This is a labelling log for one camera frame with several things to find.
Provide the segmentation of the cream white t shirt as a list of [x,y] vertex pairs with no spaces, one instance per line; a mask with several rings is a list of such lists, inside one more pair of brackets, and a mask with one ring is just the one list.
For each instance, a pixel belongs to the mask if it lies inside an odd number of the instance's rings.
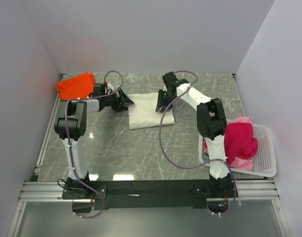
[[134,102],[129,106],[130,130],[160,125],[162,114],[155,111],[158,93],[129,94],[128,97]]

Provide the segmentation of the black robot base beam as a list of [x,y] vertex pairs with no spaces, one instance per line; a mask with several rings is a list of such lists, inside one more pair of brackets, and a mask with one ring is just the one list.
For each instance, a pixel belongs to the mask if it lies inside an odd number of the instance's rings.
[[193,207],[207,208],[210,198],[237,197],[232,181],[219,184],[210,180],[155,180],[155,181],[89,181],[83,186],[68,179],[62,192],[63,200],[73,201],[73,210],[89,212],[78,201],[86,199],[95,210],[111,208]]

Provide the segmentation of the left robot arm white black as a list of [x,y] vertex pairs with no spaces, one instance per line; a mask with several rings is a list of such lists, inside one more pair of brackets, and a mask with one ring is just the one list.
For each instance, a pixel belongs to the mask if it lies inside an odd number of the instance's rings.
[[82,137],[86,133],[87,115],[110,107],[114,112],[122,112],[134,102],[120,87],[114,89],[107,83],[97,83],[86,99],[63,100],[59,104],[54,130],[63,142],[68,159],[69,173],[65,181],[65,191],[79,198],[91,194],[89,171],[86,168]]

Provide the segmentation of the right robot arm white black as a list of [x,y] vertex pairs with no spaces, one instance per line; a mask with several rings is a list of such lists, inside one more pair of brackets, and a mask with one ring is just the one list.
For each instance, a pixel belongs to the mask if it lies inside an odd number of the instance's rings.
[[199,150],[202,150],[203,142],[208,148],[209,160],[203,165],[210,165],[210,193],[215,197],[222,196],[231,183],[230,168],[226,163],[224,148],[225,130],[227,121],[222,101],[212,99],[193,87],[186,79],[178,79],[174,72],[168,72],[162,76],[165,90],[158,91],[156,112],[162,114],[159,123],[160,148],[166,159],[173,163],[167,156],[161,144],[161,130],[166,112],[173,108],[173,104],[182,99],[196,111],[197,129],[199,136]]

